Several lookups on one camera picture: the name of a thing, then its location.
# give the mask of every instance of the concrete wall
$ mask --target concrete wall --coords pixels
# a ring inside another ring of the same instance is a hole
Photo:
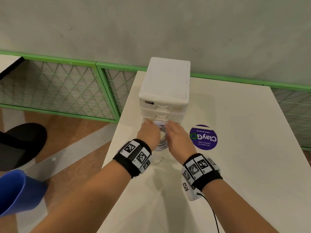
[[[311,0],[0,0],[0,50],[311,85]]]

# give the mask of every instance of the coiled white cable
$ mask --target coiled white cable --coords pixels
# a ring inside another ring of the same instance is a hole
[[[161,132],[165,132],[165,136],[160,140],[160,143],[159,143],[158,147],[155,148],[155,151],[165,150],[166,148],[168,148],[168,145],[169,145],[167,140],[166,140],[166,136],[167,136],[167,132],[166,132],[166,128],[165,128],[166,122],[154,121],[153,123],[159,127]]]

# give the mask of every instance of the wire mesh panel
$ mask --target wire mesh panel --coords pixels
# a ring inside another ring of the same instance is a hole
[[[0,103],[114,119],[92,67],[24,61],[0,81]]]
[[[104,69],[104,73],[121,114],[133,85],[136,72]]]
[[[299,144],[311,147],[311,93],[272,89]]]

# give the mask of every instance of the purple circular sticker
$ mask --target purple circular sticker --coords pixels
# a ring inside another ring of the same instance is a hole
[[[196,128],[190,130],[189,136],[193,144],[202,150],[211,150],[216,147],[218,138],[213,130],[205,129],[208,128],[206,125],[196,125]]]

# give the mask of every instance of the blue plastic container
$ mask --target blue plastic container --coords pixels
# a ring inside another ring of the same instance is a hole
[[[0,217],[37,207],[47,188],[21,170],[5,173],[0,177]]]

